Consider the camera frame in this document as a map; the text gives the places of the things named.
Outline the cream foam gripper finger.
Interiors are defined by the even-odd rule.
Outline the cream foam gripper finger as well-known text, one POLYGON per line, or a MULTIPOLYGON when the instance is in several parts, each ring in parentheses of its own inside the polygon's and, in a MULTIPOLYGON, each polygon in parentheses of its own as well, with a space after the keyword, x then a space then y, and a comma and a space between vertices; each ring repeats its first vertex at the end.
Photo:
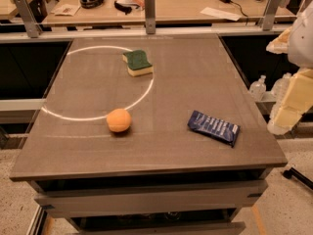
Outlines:
POLYGON ((290 79, 273 123, 284 130, 291 130, 312 107, 313 70, 300 68, 290 79))
POLYGON ((266 46, 266 50, 274 54, 287 54, 290 34, 291 28, 289 27, 284 30, 278 37, 272 40, 266 46))

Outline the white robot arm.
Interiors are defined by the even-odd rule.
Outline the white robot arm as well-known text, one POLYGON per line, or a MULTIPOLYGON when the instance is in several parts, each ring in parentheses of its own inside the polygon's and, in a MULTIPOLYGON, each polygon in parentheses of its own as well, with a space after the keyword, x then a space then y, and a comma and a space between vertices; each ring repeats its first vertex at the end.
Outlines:
POLYGON ((276 104, 267 124, 269 132, 283 135, 313 107, 313 3, 297 15, 293 25, 271 41, 266 50, 288 55, 299 67, 291 77, 283 77, 276 104))

